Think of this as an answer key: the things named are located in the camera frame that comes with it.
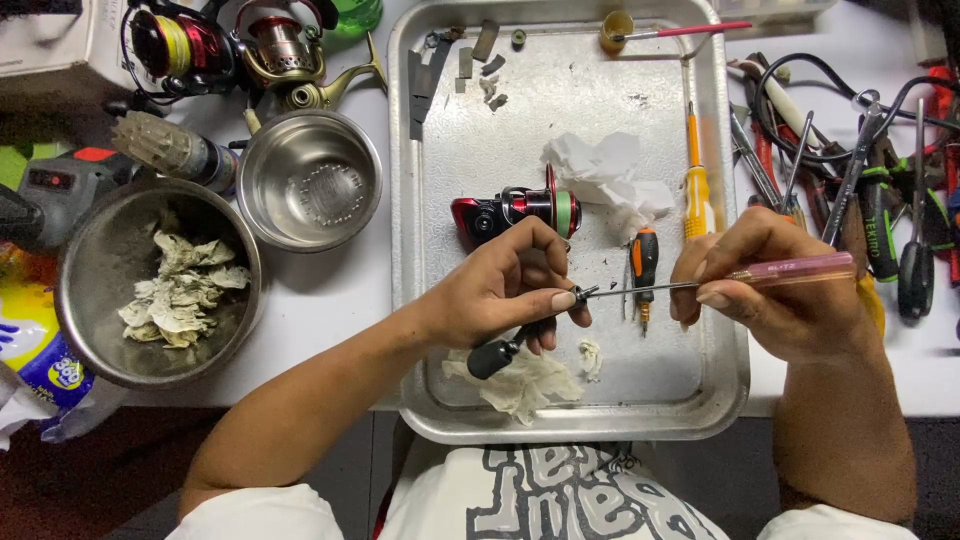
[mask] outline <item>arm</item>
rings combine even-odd
[[[530,248],[544,251],[547,268],[520,262]],[[570,308],[576,299],[566,292],[573,283],[565,275],[563,240],[539,219],[523,220],[416,301],[235,405],[194,457],[180,517],[234,489],[296,482],[431,347],[467,349]],[[570,316],[589,325],[585,309]],[[535,351],[553,349],[556,336],[545,330],[528,345]]]
[[[853,278],[756,291],[723,280],[756,260],[822,255],[827,244],[768,209],[747,209],[723,234],[689,242],[673,281],[674,319],[691,325],[700,305],[750,329],[787,362],[774,418],[774,459],[786,508],[823,502],[898,523],[913,516],[916,473],[883,342],[860,304]]]

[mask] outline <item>hand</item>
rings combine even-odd
[[[566,244],[537,217],[527,217],[477,248],[443,281],[415,301],[427,335],[451,349],[471,349],[501,333],[546,319],[539,335],[527,339],[530,350],[557,347],[557,314],[576,302],[567,289]],[[570,319],[590,326],[585,307]]]
[[[753,262],[833,251],[769,209],[747,209],[726,233],[686,243],[670,279],[703,284],[696,291],[671,291],[670,316],[689,326],[700,318],[700,305],[713,307],[750,329],[771,355],[788,362],[843,360],[882,351],[882,340],[857,297],[853,278],[759,290],[723,279]]]

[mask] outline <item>metal tray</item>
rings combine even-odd
[[[638,21],[663,26],[719,22],[703,0],[625,4]],[[397,22],[389,54],[394,308],[417,298],[467,255],[450,201],[491,197],[504,185],[540,185],[543,144],[564,132],[590,144],[616,131],[635,134],[650,177],[676,188],[675,209],[655,223],[658,282],[668,281],[684,243],[687,100],[696,104],[718,227],[736,216],[722,35],[634,41],[611,60],[599,47],[600,23],[593,22],[613,9],[603,6],[582,0],[432,1]],[[499,53],[507,59],[497,72],[497,93],[508,94],[509,101],[497,112],[483,103],[479,62],[467,92],[454,91],[458,50],[474,44],[488,17],[501,25],[491,58]],[[454,43],[446,59],[423,141],[411,140],[407,51],[424,52],[424,36],[450,26],[467,26],[467,37]],[[516,28],[527,33],[519,52],[510,44]],[[606,226],[611,217],[597,206],[584,207],[583,227],[570,241],[569,277],[584,286],[620,286],[626,250]],[[700,323],[683,332],[660,293],[642,339],[639,324],[623,320],[623,309],[615,299],[591,302],[593,326],[586,330],[561,317],[554,357],[571,373],[582,373],[577,345],[593,337],[601,346],[601,380],[583,380],[581,401],[538,411],[531,427],[493,410],[466,381],[446,379],[446,351],[432,354],[404,380],[403,418],[424,437],[447,444],[695,439],[728,426],[747,397],[746,331],[706,310]]]

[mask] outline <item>metal bowl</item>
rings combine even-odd
[[[216,331],[186,349],[123,337],[117,314],[133,300],[134,283],[156,277],[153,230],[163,208],[174,211],[188,240],[224,241],[251,273],[247,288],[229,291],[207,311],[219,322]],[[256,323],[266,292],[247,224],[219,196],[182,180],[136,182],[104,196],[60,253],[59,272],[55,305],[68,345],[96,375],[128,388],[180,386],[223,367]]]
[[[263,241],[317,253],[370,223],[380,176],[380,157],[356,123],[327,110],[294,110],[251,138],[237,174],[237,204]]]

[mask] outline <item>white table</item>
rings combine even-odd
[[[374,32],[381,58],[397,19],[417,0],[384,2],[383,20]],[[878,13],[841,2],[825,12],[814,34],[728,41],[729,58],[762,51],[771,61],[793,52],[823,58],[853,88],[876,88],[890,103],[901,85],[923,75],[915,65],[909,27]],[[338,75],[345,66],[367,61],[363,43],[328,58],[327,72]],[[825,81],[814,67],[790,64],[793,80]],[[732,81],[731,97],[743,104],[743,91]],[[923,95],[921,87],[912,94]],[[816,125],[827,136],[850,148],[856,138],[856,112],[849,102],[815,86],[790,90],[797,105],[816,110]],[[185,100],[173,119],[226,144],[247,137],[240,117],[242,96],[208,96]],[[907,101],[915,109],[916,100]],[[388,110],[384,94],[368,86],[346,94],[339,112],[355,120],[369,134],[384,170],[384,192],[370,225],[346,246],[331,253],[299,256],[264,246],[272,288],[256,329],[237,358],[221,373],[176,391],[136,393],[138,405],[227,406],[259,384],[308,357],[363,330],[391,311],[390,283],[390,154]],[[895,126],[891,139],[903,156],[912,153],[913,124]],[[744,164],[737,170],[737,207],[743,209],[753,193]],[[895,231],[898,251],[910,232],[904,223]],[[896,315],[896,285],[878,284],[888,308],[886,346],[893,364],[903,411],[908,416],[960,416],[960,342],[954,327],[960,316],[957,294],[949,288],[948,268],[938,261],[933,311],[914,329],[905,328]],[[750,339],[751,389],[743,414],[769,416],[780,396],[786,367]],[[396,406],[396,397],[380,404]]]

